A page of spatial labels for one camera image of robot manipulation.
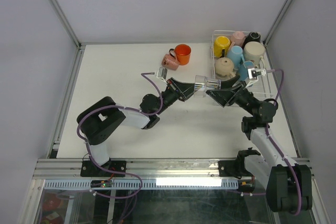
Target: black mug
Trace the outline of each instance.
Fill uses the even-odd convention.
[[[261,36],[259,33],[255,33],[255,32],[252,32],[252,33],[249,33],[249,35],[246,37],[244,43],[243,43],[243,46],[242,48],[244,49],[245,45],[251,41],[256,41],[256,42],[261,42]]]

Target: orange mug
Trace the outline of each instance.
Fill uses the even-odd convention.
[[[170,49],[169,54],[163,56],[161,65],[172,70],[176,70],[179,67],[180,63],[174,55],[174,49]]]
[[[179,44],[174,50],[180,65],[187,65],[190,60],[191,48],[186,44]]]

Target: yellow mug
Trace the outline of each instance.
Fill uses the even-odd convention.
[[[223,49],[225,49],[225,54],[227,54],[230,44],[231,41],[228,37],[225,36],[217,37],[214,42],[214,55],[217,58],[220,58],[222,56]]]

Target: brown mug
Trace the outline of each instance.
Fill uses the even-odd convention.
[[[169,49],[169,54],[165,54],[161,65],[172,70],[176,70],[179,67],[180,63],[176,58],[174,49]]]

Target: blue cup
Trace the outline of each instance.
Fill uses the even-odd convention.
[[[248,77],[247,68],[248,67],[254,67],[254,64],[252,61],[244,61],[243,64],[241,64],[238,68],[237,73],[240,75],[239,81],[245,81]]]
[[[231,47],[229,52],[227,52],[226,57],[233,62],[235,69],[238,69],[240,64],[245,61],[243,56],[243,49],[240,46]]]

